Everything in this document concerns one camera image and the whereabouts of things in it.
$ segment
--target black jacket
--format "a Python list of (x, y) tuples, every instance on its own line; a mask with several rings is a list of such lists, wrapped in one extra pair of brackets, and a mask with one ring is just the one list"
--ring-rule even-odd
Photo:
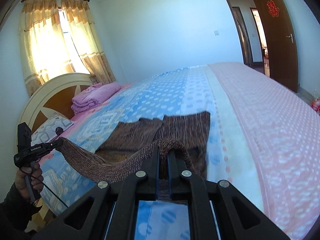
[(31, 235), (25, 233), (31, 216), (39, 212), (41, 207), (29, 204), (19, 193), (15, 184), (0, 203), (0, 237), (3, 240), (29, 240)]

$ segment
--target silver bolt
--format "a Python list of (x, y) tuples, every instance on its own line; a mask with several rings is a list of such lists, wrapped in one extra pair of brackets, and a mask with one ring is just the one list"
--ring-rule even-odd
[(230, 183), (227, 180), (222, 180), (219, 182), (221, 187), (229, 187)]
[(191, 171), (185, 170), (185, 171), (181, 172), (181, 174), (182, 174), (182, 176), (184, 176), (184, 177), (190, 177), (192, 173), (191, 173)]
[(139, 177), (139, 178), (142, 178), (146, 175), (146, 173), (144, 171), (137, 171), (136, 172), (136, 176)]
[(106, 181), (100, 181), (100, 182), (98, 183), (98, 187), (99, 187), (99, 188), (106, 188), (106, 187), (108, 187), (108, 182), (106, 182)]

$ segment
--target white pillow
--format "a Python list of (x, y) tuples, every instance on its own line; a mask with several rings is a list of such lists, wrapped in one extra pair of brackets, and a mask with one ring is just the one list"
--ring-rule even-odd
[(31, 145), (50, 142), (58, 137), (56, 133), (56, 130), (58, 131), (58, 127), (60, 128), (60, 135), (73, 124), (73, 121), (59, 115), (57, 112), (54, 112), (54, 114), (33, 133), (31, 136)]

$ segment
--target folded pink blanket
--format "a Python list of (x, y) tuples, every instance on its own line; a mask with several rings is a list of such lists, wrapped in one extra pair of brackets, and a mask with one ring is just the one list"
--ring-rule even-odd
[(93, 85), (95, 87), (91, 86), (87, 88), (72, 99), (73, 105), (71, 106), (71, 109), (75, 114), (87, 111), (102, 104), (120, 90), (120, 85), (118, 83), (110, 83), (103, 86), (99, 84)]

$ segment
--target door handle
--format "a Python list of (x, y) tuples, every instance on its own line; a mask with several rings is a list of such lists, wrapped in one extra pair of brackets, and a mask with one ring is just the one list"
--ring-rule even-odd
[(291, 38), (291, 42), (293, 43), (293, 36), (292, 36), (292, 33), (290, 34), (290, 36), (286, 36), (286, 38)]

